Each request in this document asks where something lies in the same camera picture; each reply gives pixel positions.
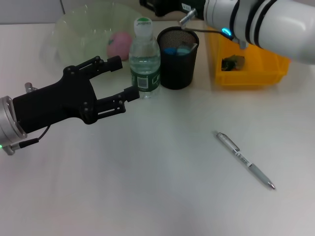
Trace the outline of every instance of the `silver pen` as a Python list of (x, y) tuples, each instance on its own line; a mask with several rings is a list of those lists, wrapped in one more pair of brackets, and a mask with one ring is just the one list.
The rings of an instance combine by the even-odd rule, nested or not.
[(216, 132), (217, 138), (224, 143), (229, 150), (233, 152), (235, 156), (237, 156), (247, 167), (248, 169), (258, 178), (261, 182), (263, 182), (266, 186), (276, 189), (271, 180), (252, 162), (246, 159), (240, 152), (240, 149), (229, 139), (228, 136), (222, 133)]

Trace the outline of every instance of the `green bottle label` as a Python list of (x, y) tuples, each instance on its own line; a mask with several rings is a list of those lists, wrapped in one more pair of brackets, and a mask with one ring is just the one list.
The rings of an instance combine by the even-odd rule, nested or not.
[(131, 70), (132, 85), (141, 92), (151, 92), (160, 84), (159, 69), (151, 74), (142, 75)]

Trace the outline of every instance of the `yellow tray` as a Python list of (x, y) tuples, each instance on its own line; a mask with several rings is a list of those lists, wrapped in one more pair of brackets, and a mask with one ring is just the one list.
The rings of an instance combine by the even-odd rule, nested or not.
[[(221, 86), (269, 86), (278, 83), (289, 69), (290, 60), (277, 54), (249, 45), (241, 50), (220, 34), (207, 33), (209, 61), (212, 61), (215, 83)], [(245, 65), (240, 71), (222, 71), (222, 59), (232, 55), (244, 56)]]

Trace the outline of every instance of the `plastic bottle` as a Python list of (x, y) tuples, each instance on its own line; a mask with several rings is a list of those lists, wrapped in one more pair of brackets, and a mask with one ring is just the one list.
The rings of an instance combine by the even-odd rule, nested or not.
[(132, 84), (137, 86), (141, 98), (158, 93), (161, 55), (157, 40), (153, 37), (153, 22), (141, 17), (134, 21), (136, 38), (129, 52)]

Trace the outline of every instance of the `pink ball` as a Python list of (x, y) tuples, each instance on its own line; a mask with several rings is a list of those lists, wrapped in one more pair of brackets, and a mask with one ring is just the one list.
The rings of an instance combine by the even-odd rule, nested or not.
[(107, 55), (109, 58), (120, 56), (122, 60), (127, 60), (129, 57), (129, 49), (132, 43), (132, 38), (127, 32), (114, 33), (108, 41)]

